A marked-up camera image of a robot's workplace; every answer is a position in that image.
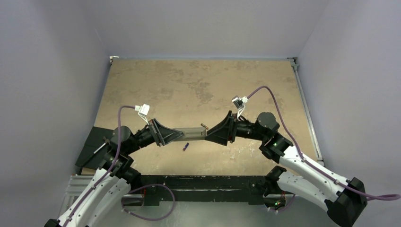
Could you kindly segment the blue purple AAA battery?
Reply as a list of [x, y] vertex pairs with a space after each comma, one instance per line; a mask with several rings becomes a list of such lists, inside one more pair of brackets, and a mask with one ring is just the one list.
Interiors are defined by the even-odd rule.
[[186, 143], [185, 146], [183, 147], [183, 151], [185, 151], [189, 146], [189, 143]]

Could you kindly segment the white universal AC remote control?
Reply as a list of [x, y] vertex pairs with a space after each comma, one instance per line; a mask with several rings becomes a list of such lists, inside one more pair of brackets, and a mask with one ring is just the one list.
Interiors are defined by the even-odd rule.
[[181, 131], [183, 133], [183, 136], [175, 139], [174, 142], [204, 140], [207, 132], [206, 128], [204, 127], [174, 128], [174, 130]]

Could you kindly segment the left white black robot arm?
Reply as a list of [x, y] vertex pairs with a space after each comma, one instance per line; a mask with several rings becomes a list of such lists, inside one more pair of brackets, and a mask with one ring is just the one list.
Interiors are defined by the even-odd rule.
[[45, 226], [95, 227], [124, 195], [145, 188], [129, 155], [152, 143], [164, 146], [183, 136], [184, 132], [166, 128], [155, 119], [136, 133], [119, 125], [90, 183], [60, 217], [48, 220]]

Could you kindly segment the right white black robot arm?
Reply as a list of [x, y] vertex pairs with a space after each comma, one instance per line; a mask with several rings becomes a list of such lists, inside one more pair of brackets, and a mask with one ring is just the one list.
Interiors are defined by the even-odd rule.
[[279, 123], [269, 112], [262, 112], [255, 122], [228, 112], [219, 124], [206, 132], [205, 140], [226, 146], [236, 137], [259, 140], [261, 153], [277, 163], [263, 184], [254, 184], [265, 196], [274, 192], [290, 192], [322, 208], [340, 227], [351, 227], [364, 208], [367, 198], [364, 184], [340, 176], [300, 152], [278, 132]]

